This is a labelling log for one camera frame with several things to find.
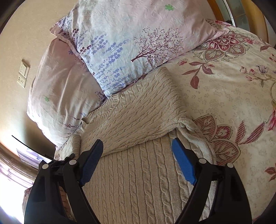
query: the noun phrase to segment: green clover print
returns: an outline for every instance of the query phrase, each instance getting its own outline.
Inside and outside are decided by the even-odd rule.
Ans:
[[[172,5],[165,5],[165,9],[168,10],[168,11],[171,11],[171,10],[174,10],[173,6]]]

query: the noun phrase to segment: blue gripper pad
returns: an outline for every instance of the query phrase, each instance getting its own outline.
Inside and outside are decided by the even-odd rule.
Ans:
[[[195,185],[195,183],[197,182],[194,170],[195,161],[190,161],[197,158],[195,153],[192,150],[186,149],[178,138],[175,138],[172,141],[172,152],[182,170],[185,179],[189,181],[192,185]]]
[[[89,182],[95,169],[96,166],[102,156],[103,153],[103,147],[99,146],[99,147],[95,147],[92,151],[92,153],[90,154],[90,156],[87,158],[84,166],[83,166],[83,170],[82,170],[82,177],[79,181],[79,184],[81,186],[84,186],[85,183]]]

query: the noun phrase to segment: pink pillow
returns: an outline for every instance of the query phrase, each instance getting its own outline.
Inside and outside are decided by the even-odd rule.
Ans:
[[[104,99],[86,65],[68,44],[54,39],[31,85],[27,114],[52,143],[61,147],[79,127],[81,119]]]
[[[50,31],[84,60],[106,96],[217,33],[193,0],[79,0]]]

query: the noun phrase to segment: cable knit sweater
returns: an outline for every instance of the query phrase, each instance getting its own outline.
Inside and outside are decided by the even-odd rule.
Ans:
[[[214,163],[214,153],[187,116],[177,86],[165,67],[150,72],[83,118],[56,152],[64,159],[89,150],[96,139],[103,156],[84,192],[101,223],[174,223],[192,186],[171,151],[179,137],[198,157]],[[212,185],[203,218],[214,196]]]

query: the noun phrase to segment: silver screw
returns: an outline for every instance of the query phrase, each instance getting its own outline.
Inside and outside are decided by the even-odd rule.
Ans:
[[[227,163],[227,166],[229,167],[229,168],[233,168],[234,167],[234,165],[233,165],[233,163]]]
[[[76,161],[75,159],[72,159],[72,160],[69,162],[70,165],[75,165],[76,163],[77,163],[77,161]]]
[[[200,162],[201,164],[205,164],[205,163],[207,163],[207,160],[204,159],[204,158],[200,158],[200,159],[199,159],[199,162]]]
[[[43,166],[42,166],[42,169],[47,169],[49,167],[49,165],[48,164],[44,164]]]

